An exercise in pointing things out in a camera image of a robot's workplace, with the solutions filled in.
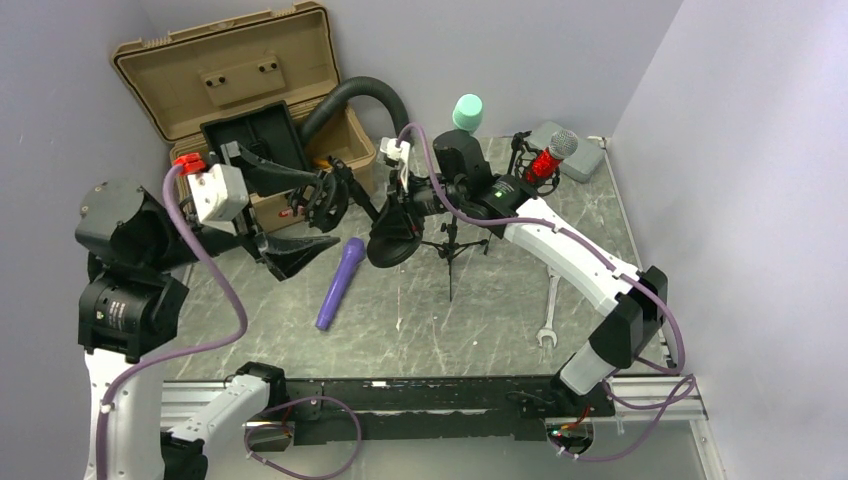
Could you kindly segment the purple microphone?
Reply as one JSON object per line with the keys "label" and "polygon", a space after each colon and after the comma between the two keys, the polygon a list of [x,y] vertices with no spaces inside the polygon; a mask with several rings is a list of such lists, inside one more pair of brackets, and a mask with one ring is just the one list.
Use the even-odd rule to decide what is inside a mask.
{"label": "purple microphone", "polygon": [[327,331],[332,325],[350,283],[365,259],[365,250],[365,242],[358,237],[350,238],[344,245],[340,263],[315,321],[318,330]]}

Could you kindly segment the mint green microphone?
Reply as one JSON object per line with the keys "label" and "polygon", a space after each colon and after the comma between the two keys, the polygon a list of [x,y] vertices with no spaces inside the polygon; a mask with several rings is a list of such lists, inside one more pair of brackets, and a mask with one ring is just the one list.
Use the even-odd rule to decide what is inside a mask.
{"label": "mint green microphone", "polygon": [[483,101],[473,93],[462,95],[452,111],[452,122],[456,129],[469,134],[475,133],[482,124]]}

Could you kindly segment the black tripod mic stand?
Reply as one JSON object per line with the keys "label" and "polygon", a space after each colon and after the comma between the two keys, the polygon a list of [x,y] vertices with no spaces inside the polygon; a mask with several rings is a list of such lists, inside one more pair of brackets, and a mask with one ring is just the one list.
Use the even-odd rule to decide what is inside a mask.
{"label": "black tripod mic stand", "polygon": [[432,247],[436,250],[438,256],[445,260],[448,267],[448,286],[449,286],[449,301],[452,302],[455,296],[454,282],[454,261],[466,250],[472,247],[481,246],[484,248],[483,254],[487,255],[489,251],[489,239],[475,240],[472,242],[461,243],[458,241],[458,218],[453,216],[449,223],[441,224],[441,232],[447,235],[445,241],[436,243],[433,241],[423,241],[422,244]]}

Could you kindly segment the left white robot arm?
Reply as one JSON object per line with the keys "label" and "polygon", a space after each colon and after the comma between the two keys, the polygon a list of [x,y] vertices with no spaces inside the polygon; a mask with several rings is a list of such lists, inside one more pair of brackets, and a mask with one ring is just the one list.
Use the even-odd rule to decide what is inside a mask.
{"label": "left white robot arm", "polygon": [[165,364],[188,287],[176,269],[200,262],[247,330],[243,303],[215,257],[243,248],[278,280],[335,244],[330,236],[281,239],[249,224],[248,190],[333,194],[327,172],[286,167],[237,142],[208,155],[178,157],[163,196],[127,179],[101,183],[80,206],[76,241],[89,253],[88,285],[78,303],[78,341],[92,396],[89,479],[203,479],[213,453],[258,416],[279,417],[290,399],[281,368],[249,362],[222,393],[186,421],[162,429]]}

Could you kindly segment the black round-base mic stand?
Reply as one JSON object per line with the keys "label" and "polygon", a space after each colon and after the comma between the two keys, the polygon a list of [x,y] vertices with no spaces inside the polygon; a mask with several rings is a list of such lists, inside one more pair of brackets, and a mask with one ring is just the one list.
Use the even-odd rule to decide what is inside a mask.
{"label": "black round-base mic stand", "polygon": [[334,230],[344,219],[350,204],[355,204],[365,212],[370,220],[369,239],[366,245],[366,257],[377,268],[390,268],[408,260],[417,249],[377,248],[374,244],[374,223],[383,208],[402,208],[390,206],[387,200],[377,208],[364,186],[357,180],[353,169],[337,157],[328,157],[329,168],[318,173],[323,180],[323,189],[312,187],[293,190],[288,195],[293,213],[304,216],[308,226],[323,233]]}

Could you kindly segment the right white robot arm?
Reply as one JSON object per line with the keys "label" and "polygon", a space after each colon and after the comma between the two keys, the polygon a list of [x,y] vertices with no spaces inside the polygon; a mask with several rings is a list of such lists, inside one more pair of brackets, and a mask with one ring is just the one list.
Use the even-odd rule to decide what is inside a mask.
{"label": "right white robot arm", "polygon": [[449,212],[523,249],[570,282],[604,319],[554,374],[550,392],[557,411],[578,413],[597,385],[642,359],[663,326],[680,333],[661,270],[640,270],[614,256],[561,218],[532,184],[510,173],[493,174],[469,132],[444,133],[442,148],[424,152],[426,175],[412,174],[407,137],[419,129],[409,124],[400,137],[380,142],[378,152],[391,171],[368,259],[378,268],[404,262],[423,243],[425,217]]}

